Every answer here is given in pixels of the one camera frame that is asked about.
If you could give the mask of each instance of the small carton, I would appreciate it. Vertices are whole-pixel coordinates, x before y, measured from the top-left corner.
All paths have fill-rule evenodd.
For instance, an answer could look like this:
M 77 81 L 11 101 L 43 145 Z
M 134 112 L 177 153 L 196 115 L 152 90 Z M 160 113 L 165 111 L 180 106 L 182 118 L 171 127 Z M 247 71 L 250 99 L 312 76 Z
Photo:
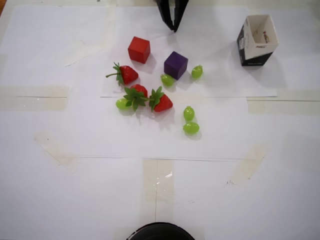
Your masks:
M 263 66 L 279 45 L 271 16 L 247 16 L 237 44 L 242 66 Z

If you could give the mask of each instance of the wooden block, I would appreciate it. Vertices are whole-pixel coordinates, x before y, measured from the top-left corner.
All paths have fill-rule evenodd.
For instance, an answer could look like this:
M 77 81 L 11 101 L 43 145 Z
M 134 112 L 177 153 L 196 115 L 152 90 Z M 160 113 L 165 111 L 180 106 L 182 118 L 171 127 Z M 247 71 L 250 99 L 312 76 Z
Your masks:
M 187 70 L 188 58 L 173 51 L 164 62 L 164 73 L 178 80 Z
M 131 60 L 145 64 L 150 55 L 150 42 L 135 36 L 128 47 L 128 52 Z

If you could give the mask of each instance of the paper sheet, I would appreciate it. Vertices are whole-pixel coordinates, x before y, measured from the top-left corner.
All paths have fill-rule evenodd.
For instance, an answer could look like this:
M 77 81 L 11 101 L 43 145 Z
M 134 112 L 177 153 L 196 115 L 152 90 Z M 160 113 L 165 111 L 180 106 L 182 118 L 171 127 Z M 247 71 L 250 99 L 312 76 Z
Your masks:
M 188 58 L 188 68 L 177 81 L 176 93 L 209 97 L 276 96 L 277 67 L 271 58 L 263 68 L 241 66 L 236 39 L 249 10 L 246 7 L 189 6 L 177 33 L 162 22 L 157 7 L 117 7 L 113 50 L 107 63 L 134 67 L 146 88 L 161 85 L 164 61 L 176 51 Z M 128 46 L 134 36 L 150 41 L 151 55 L 146 64 L 131 61 Z M 203 66 L 204 75 L 192 80 L 191 71 Z M 107 79 L 102 96 L 119 96 L 115 79 Z
M 242 159 L 247 140 L 235 121 L 247 115 L 245 98 L 213 98 L 207 103 L 193 103 L 200 130 L 185 135 L 183 111 L 188 103 L 176 103 L 162 113 L 148 107 L 119 111 L 117 98 L 73 98 L 65 116 L 61 143 L 75 157 L 96 158 L 171 158 L 213 160 Z
M 0 46 L 5 56 L 0 84 L 43 86 L 74 83 L 68 66 L 112 45 L 112 6 L 35 6 L 14 8 Z
M 274 79 L 278 88 L 320 90 L 320 31 L 317 11 L 311 8 L 263 9 L 261 14 L 272 16 L 278 34 L 279 46 L 272 55 L 281 73 L 280 77 Z

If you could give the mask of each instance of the green grape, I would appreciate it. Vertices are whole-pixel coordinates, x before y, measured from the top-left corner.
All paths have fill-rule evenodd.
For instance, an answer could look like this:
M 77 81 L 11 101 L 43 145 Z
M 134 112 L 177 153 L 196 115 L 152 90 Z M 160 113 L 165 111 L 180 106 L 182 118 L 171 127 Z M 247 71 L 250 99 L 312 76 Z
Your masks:
M 187 106 L 183 111 L 183 117 L 186 121 L 191 121 L 195 117 L 195 111 L 192 107 Z
M 201 75 L 202 75 L 203 73 L 204 73 L 204 70 L 203 70 L 202 66 L 199 65 L 199 66 L 195 66 L 195 67 L 192 69 L 191 75 L 192 75 L 192 77 L 193 77 L 194 79 L 198 79 L 198 78 L 201 77 Z
M 165 85 L 167 87 L 171 87 L 175 83 L 174 78 L 172 76 L 169 76 L 168 74 L 162 74 L 161 81 L 162 81 L 163 85 Z
M 116 107 L 117 107 L 118 109 L 120 109 L 120 110 L 126 110 L 126 109 L 129 108 L 128 106 L 126 106 L 127 102 L 128 102 L 127 99 L 125 99 L 125 98 L 120 98 L 120 99 L 118 99 L 118 100 L 116 101 L 115 105 L 116 105 Z
M 196 134 L 199 131 L 199 129 L 200 129 L 199 125 L 195 122 L 189 122 L 183 126 L 183 130 L 187 134 Z

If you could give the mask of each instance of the red strawberry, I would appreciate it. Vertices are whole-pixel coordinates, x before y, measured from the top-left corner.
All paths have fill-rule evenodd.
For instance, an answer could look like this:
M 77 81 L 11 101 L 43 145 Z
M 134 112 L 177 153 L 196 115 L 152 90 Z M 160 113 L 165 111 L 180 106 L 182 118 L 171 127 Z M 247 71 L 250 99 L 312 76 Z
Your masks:
M 159 113 L 159 112 L 162 112 L 164 110 L 167 110 L 167 109 L 170 109 L 173 107 L 173 103 L 172 101 L 170 100 L 170 98 L 167 96 L 167 95 L 163 95 L 161 98 L 160 98 L 160 102 L 154 107 L 154 111 Z
M 172 101 L 167 95 L 161 92 L 162 86 L 160 86 L 156 91 L 152 89 L 152 94 L 149 98 L 149 106 L 151 111 L 162 112 L 164 110 L 170 109 L 173 107 Z
M 116 75 L 116 80 L 118 81 L 119 85 L 127 85 L 129 83 L 132 83 L 139 77 L 138 73 L 135 70 L 133 70 L 130 66 L 120 66 L 119 63 L 114 64 L 115 66 L 113 68 L 116 70 L 116 73 L 109 74 L 105 77 L 108 78 L 112 75 Z
M 144 86 L 141 86 L 140 84 L 135 84 L 132 87 L 130 87 L 131 89 L 136 89 L 137 92 L 141 92 L 143 93 L 143 95 L 147 98 L 148 97 L 148 91 Z
M 144 86 L 136 84 L 131 88 L 124 88 L 126 95 L 123 97 L 128 100 L 126 103 L 127 107 L 132 106 L 133 110 L 136 111 L 139 106 L 146 106 L 145 102 L 149 100 L 145 95 L 148 96 L 148 92 Z

